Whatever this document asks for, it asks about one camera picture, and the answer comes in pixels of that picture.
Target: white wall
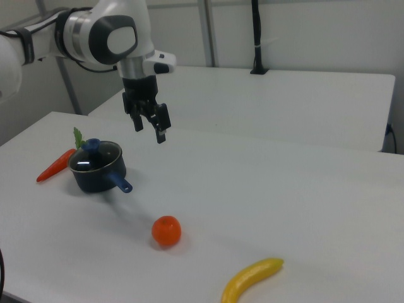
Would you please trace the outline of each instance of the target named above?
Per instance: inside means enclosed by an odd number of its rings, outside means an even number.
[[[396,76],[391,122],[404,153],[404,0],[285,1],[260,4],[263,62],[272,69]],[[251,68],[251,5],[213,7],[218,63]],[[391,151],[391,138],[386,140]]]
[[[38,15],[35,1],[0,0],[0,28]],[[54,58],[23,66],[20,92],[0,104],[0,145],[51,111],[73,112]]]

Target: pot lid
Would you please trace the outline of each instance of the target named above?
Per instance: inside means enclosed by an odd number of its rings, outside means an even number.
[[[78,172],[102,169],[114,163],[122,154],[114,142],[89,139],[69,159],[69,168]]]

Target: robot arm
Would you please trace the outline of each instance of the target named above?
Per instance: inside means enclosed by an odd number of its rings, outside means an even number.
[[[49,55],[78,63],[115,65],[123,79],[124,109],[136,131],[141,116],[153,124],[157,141],[171,126],[165,104],[157,104],[156,74],[174,71],[172,54],[154,49],[144,0],[100,0],[92,8],[62,10],[35,25],[0,35],[0,98],[17,92],[21,65]]]

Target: orange carrot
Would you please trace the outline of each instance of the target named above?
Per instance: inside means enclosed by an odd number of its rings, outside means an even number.
[[[55,162],[52,163],[43,173],[37,177],[37,182],[41,182],[46,180],[53,175],[56,175],[58,172],[64,170],[68,166],[69,157],[75,152],[76,150],[72,148],[68,150],[66,153],[60,156]]]

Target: black cable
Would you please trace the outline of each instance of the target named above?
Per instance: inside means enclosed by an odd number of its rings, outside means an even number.
[[[0,249],[0,300],[4,289],[4,260]]]
[[[112,69],[105,69],[103,71],[97,71],[96,69],[86,68],[80,61],[75,61],[79,67],[85,69],[86,71],[91,71],[92,73],[109,73],[111,71],[116,71],[117,67],[114,66]]]
[[[391,134],[393,135],[393,140],[394,140],[394,153],[397,153],[396,135],[394,134],[393,128],[391,128]]]
[[[40,27],[38,27],[38,28],[36,28],[34,30],[31,30],[30,33],[33,34],[33,33],[39,32],[40,30],[43,30],[45,27],[47,27],[47,26],[49,26],[49,25],[51,25],[51,24],[53,24],[55,22],[56,22],[56,19],[53,19],[53,20],[51,20],[51,21],[49,21],[47,23],[44,23]],[[18,38],[19,37],[19,35],[16,34],[16,33],[8,33],[8,32],[3,32],[3,31],[0,31],[0,35],[3,35],[3,36],[8,37],[8,38]]]

